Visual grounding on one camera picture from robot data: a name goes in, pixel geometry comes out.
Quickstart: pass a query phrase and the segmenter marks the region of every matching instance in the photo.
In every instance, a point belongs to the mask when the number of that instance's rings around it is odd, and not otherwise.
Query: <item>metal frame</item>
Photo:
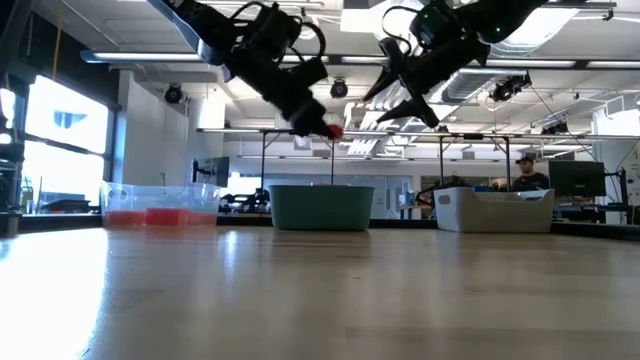
[[[261,159],[261,173],[260,173],[260,187],[264,189],[264,176],[265,176],[265,160],[266,160],[266,150],[281,134],[289,134],[294,135],[293,131],[290,129],[196,129],[197,132],[201,133],[261,133],[262,134],[262,153],[260,154]],[[276,138],[267,143],[267,134],[278,134]],[[347,136],[351,137],[375,137],[375,136],[414,136],[414,137],[424,137],[424,138],[437,138],[439,144],[439,162],[440,162],[440,181],[444,184],[444,152],[451,145],[444,146],[445,138],[453,138],[455,139],[466,139],[471,141],[482,141],[485,139],[490,139],[496,145],[497,139],[502,139],[505,141],[505,147],[500,148],[506,154],[506,174],[507,174],[507,189],[511,191],[511,141],[513,139],[532,139],[532,140],[540,140],[540,139],[572,139],[572,140],[640,140],[639,136],[609,136],[609,135],[532,135],[532,134],[513,134],[513,133],[405,133],[405,132],[394,132],[394,131],[345,131]],[[331,147],[331,185],[334,184],[334,173],[335,173],[335,141],[331,144],[328,144]]]

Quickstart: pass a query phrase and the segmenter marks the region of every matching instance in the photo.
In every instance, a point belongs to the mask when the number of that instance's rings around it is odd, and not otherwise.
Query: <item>plastic container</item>
[[[363,231],[369,227],[373,188],[274,185],[271,218],[281,230]]]
[[[103,182],[101,196],[105,227],[216,225],[220,188],[209,184],[164,187]]]
[[[548,233],[554,191],[477,193],[470,188],[435,191],[442,230],[472,233]]]

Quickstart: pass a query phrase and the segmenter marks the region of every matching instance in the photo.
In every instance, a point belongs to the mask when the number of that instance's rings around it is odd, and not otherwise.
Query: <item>red object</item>
[[[342,136],[344,135],[344,130],[340,126],[331,124],[329,125],[329,128],[333,133],[333,139],[342,139]]]
[[[184,208],[148,208],[147,225],[185,226],[189,223],[189,209]]]
[[[106,216],[106,226],[141,226],[144,225],[144,211],[110,211]]]
[[[189,213],[189,225],[216,225],[218,223],[218,215],[211,213]]]

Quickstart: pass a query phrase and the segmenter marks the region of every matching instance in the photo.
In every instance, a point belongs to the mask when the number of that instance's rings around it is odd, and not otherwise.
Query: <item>person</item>
[[[536,172],[533,168],[533,160],[527,156],[516,161],[520,166],[522,175],[511,186],[511,191],[535,191],[549,189],[549,178]]]

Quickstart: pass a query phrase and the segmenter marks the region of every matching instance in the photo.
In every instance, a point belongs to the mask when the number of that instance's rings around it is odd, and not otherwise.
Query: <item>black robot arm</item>
[[[318,27],[289,16],[277,3],[266,6],[250,2],[226,17],[194,0],[148,1],[174,23],[204,62],[224,67],[225,81],[237,76],[275,105],[295,134],[329,138],[338,135],[323,121],[326,109],[309,90],[328,76],[321,61],[325,39]],[[237,19],[250,6],[260,9],[257,17],[252,21]],[[303,26],[318,35],[318,56],[307,61],[301,59],[302,63],[293,68],[280,68],[287,48],[296,41]]]
[[[581,4],[587,0],[559,0]],[[411,22],[410,31],[424,49],[420,56],[402,53],[393,38],[380,41],[387,56],[376,84],[364,97],[373,99],[396,80],[411,97],[389,110],[378,122],[403,117],[418,117],[434,128],[440,120],[423,98],[431,88],[451,77],[462,67],[476,60],[486,65],[491,44],[504,41],[548,0],[480,0],[452,9],[443,0],[426,0],[426,5]]]

